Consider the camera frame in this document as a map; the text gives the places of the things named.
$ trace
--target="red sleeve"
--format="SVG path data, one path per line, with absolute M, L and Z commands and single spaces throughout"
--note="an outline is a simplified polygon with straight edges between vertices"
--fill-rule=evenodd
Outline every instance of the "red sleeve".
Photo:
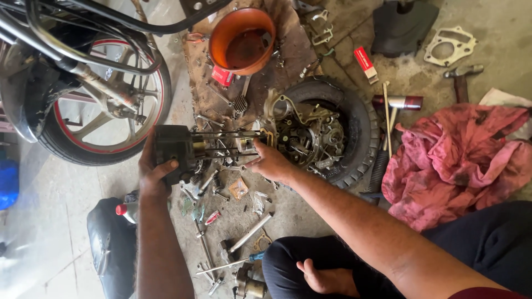
M 458 293 L 449 297 L 449 299 L 527 299 L 515 292 L 509 290 L 476 287 L 461 290 Z

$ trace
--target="spare tire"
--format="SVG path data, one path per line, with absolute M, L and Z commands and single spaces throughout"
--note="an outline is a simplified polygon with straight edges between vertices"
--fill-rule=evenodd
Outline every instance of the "spare tire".
M 323 170 L 332 184 L 346 188 L 358 181 L 373 164 L 379 146 L 377 114 L 371 102 L 356 90 L 342 87 L 328 77 L 308 77 L 282 94 L 295 103 L 320 104 L 340 113 L 344 128 L 344 157 L 330 170 Z

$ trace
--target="dark trousers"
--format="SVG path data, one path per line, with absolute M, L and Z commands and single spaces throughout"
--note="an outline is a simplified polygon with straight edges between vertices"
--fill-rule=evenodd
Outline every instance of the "dark trousers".
M 422 235 L 485 277 L 532 297 L 532 202 L 494 205 Z M 314 292 L 296 267 L 306 259 L 312 259 L 318 270 L 353 269 L 361 298 L 404 298 L 384 275 L 337 237 L 328 236 L 284 237 L 268 247 L 262 269 L 273 299 L 350 298 Z

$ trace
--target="pliers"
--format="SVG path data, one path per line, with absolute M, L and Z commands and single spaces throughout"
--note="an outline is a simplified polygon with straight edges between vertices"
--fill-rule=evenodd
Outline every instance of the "pliers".
M 188 34 L 187 43 L 193 43 L 193 44 L 202 43 L 206 41 L 207 39 L 209 39 L 209 37 L 210 35 L 203 34 L 201 32 L 190 32 Z

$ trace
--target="hand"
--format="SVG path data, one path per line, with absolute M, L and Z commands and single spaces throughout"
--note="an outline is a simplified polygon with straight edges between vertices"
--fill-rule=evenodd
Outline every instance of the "hand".
M 152 128 L 146 138 L 144 149 L 138 167 L 140 171 L 140 202 L 160 201 L 166 205 L 166 200 L 172 193 L 172 188 L 162 180 L 164 176 L 171 173 L 179 163 L 176 160 L 166 161 L 165 163 L 155 166 L 155 153 L 153 143 L 155 138 L 155 129 Z
M 342 268 L 316 270 L 311 259 L 306 259 L 304 263 L 297 262 L 296 266 L 303 272 L 306 283 L 316 293 L 360 297 L 353 281 L 353 270 Z
M 290 163 L 278 150 L 259 141 L 253 140 L 259 158 L 248 162 L 246 168 L 258 172 L 267 179 L 289 185 L 288 180 L 299 168 Z

